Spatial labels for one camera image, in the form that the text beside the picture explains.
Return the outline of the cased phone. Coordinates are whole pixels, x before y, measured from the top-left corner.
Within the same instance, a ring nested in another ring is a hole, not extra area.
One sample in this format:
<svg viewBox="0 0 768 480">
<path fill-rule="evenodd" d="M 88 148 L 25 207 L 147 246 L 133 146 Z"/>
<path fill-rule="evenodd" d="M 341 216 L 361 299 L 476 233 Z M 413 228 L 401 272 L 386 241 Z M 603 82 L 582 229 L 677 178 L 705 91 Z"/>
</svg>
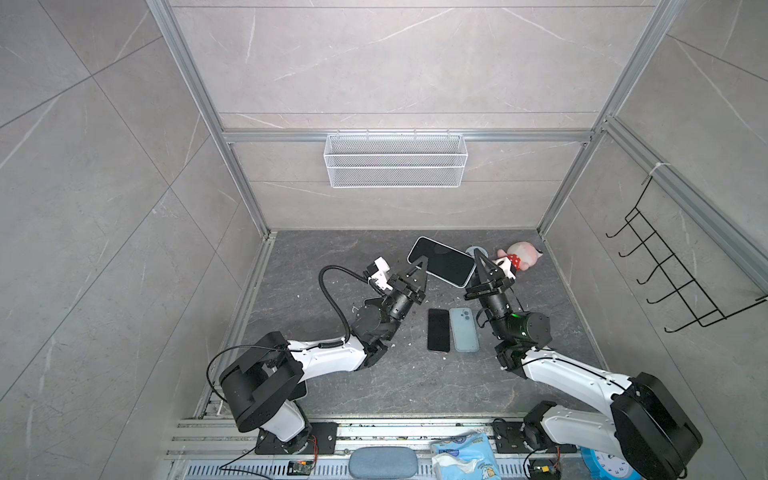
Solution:
<svg viewBox="0 0 768 480">
<path fill-rule="evenodd" d="M 409 263 L 421 257 L 427 259 L 427 272 L 457 288 L 464 288 L 470 281 L 476 265 L 467 253 L 428 237 L 419 237 L 407 255 Z"/>
</svg>

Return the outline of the light blue phone case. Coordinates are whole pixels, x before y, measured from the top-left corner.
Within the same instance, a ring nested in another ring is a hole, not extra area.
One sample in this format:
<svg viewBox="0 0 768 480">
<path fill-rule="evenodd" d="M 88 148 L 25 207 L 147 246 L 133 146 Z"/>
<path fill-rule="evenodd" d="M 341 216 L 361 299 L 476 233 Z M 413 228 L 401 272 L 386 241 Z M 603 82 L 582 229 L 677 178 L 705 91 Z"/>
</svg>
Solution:
<svg viewBox="0 0 768 480">
<path fill-rule="evenodd" d="M 478 352 L 480 344 L 472 310 L 466 307 L 451 308 L 449 321 L 454 350 L 459 353 Z"/>
</svg>

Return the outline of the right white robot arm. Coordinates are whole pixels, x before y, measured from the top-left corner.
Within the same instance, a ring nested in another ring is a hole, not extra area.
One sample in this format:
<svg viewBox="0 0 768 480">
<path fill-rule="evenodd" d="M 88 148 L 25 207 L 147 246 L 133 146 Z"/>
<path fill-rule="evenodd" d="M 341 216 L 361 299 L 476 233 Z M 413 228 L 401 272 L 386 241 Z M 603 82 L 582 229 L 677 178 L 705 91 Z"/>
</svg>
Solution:
<svg viewBox="0 0 768 480">
<path fill-rule="evenodd" d="M 657 377 L 613 373 L 550 348 L 547 316 L 514 311 L 507 291 L 515 268 L 472 250 L 474 273 L 465 297 L 481 305 L 481 315 L 498 339 L 496 358 L 503 370 L 556 388 L 588 405 L 569 409 L 543 401 L 523 420 L 521 434 L 532 451 L 574 445 L 626 461 L 643 479 L 683 479 L 703 437 Z"/>
</svg>

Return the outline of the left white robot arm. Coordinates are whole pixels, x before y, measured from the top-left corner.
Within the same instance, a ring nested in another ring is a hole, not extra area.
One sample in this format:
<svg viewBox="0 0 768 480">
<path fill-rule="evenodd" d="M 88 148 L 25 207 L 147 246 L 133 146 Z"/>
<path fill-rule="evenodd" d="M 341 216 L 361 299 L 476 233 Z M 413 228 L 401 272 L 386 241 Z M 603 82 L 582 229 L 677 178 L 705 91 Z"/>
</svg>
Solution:
<svg viewBox="0 0 768 480">
<path fill-rule="evenodd" d="M 287 451 L 306 442 L 312 427 L 296 404 L 306 382 L 325 375 L 355 372 L 374 366 L 389 350 L 411 308 L 423 303 L 429 260 L 392 271 L 379 257 L 363 274 L 340 265 L 327 265 L 318 274 L 321 293 L 339 317 L 344 334 L 319 341 L 288 340 L 280 332 L 247 345 L 219 375 L 221 397 L 239 432 L 262 430 L 272 434 Z M 367 284 L 377 296 L 364 302 L 350 321 L 333 299 L 325 275 L 339 271 Z"/>
</svg>

